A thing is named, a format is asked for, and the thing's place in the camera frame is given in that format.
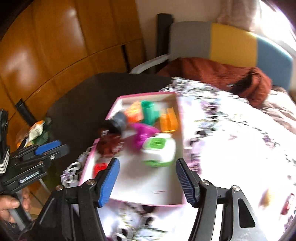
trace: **metal bolt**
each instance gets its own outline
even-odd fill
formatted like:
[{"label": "metal bolt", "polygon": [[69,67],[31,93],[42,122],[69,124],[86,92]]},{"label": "metal bolt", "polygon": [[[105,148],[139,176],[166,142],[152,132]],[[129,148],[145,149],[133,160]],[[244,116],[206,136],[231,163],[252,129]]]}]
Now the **metal bolt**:
[{"label": "metal bolt", "polygon": [[57,185],[56,186],[56,190],[57,191],[61,191],[61,190],[63,190],[64,189],[64,186],[63,185]]},{"label": "metal bolt", "polygon": [[209,185],[209,181],[208,180],[201,180],[200,182],[201,182],[201,184],[203,184],[205,186],[208,186]]},{"label": "metal bolt", "polygon": [[90,186],[95,184],[95,183],[96,183],[96,181],[94,179],[89,179],[89,180],[86,181],[86,184],[90,185]]},{"label": "metal bolt", "polygon": [[232,186],[232,189],[235,190],[236,192],[240,190],[239,186],[236,186],[236,185]]}]

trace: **chair armrest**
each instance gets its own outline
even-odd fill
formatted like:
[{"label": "chair armrest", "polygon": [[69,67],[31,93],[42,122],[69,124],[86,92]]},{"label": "chair armrest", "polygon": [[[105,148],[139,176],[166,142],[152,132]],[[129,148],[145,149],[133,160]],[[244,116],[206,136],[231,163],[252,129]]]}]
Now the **chair armrest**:
[{"label": "chair armrest", "polygon": [[144,70],[149,69],[149,68],[151,68],[151,67],[153,67],[155,65],[161,64],[166,60],[168,60],[168,54],[164,54],[164,55],[161,55],[161,56],[156,57],[154,59],[148,60],[145,63],[142,63],[142,64],[134,67],[131,70],[130,74],[140,74]]}]

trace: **round table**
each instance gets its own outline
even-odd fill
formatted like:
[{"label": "round table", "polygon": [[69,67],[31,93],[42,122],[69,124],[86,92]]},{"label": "round table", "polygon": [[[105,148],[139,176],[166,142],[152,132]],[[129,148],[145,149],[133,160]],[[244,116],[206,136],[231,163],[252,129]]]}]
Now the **round table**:
[{"label": "round table", "polygon": [[58,174],[92,146],[117,97],[159,91],[171,80],[149,74],[96,74],[57,100],[47,112],[52,119],[51,140],[70,147],[70,153],[56,161]]}]

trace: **human hand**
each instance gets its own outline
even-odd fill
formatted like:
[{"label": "human hand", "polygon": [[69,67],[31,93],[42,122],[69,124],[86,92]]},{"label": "human hand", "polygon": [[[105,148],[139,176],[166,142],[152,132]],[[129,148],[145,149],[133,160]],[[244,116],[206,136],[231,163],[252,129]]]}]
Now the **human hand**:
[{"label": "human hand", "polygon": [[[30,200],[30,191],[27,187],[22,189],[22,196],[24,200],[22,201],[22,207],[25,211],[29,212],[31,208],[31,200]],[[19,207],[20,202],[8,195],[0,195],[0,218],[8,221],[10,223],[15,223],[15,220],[10,215],[8,209],[15,209]]]}]

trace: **chair backrest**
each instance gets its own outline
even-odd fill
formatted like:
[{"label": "chair backrest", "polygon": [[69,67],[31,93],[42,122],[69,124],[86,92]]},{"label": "chair backrest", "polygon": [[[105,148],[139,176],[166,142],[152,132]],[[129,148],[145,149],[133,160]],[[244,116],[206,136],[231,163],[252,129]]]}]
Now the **chair backrest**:
[{"label": "chair backrest", "polygon": [[267,38],[218,23],[188,21],[170,27],[169,60],[200,57],[238,67],[259,67],[273,85],[289,90],[293,59]]}]

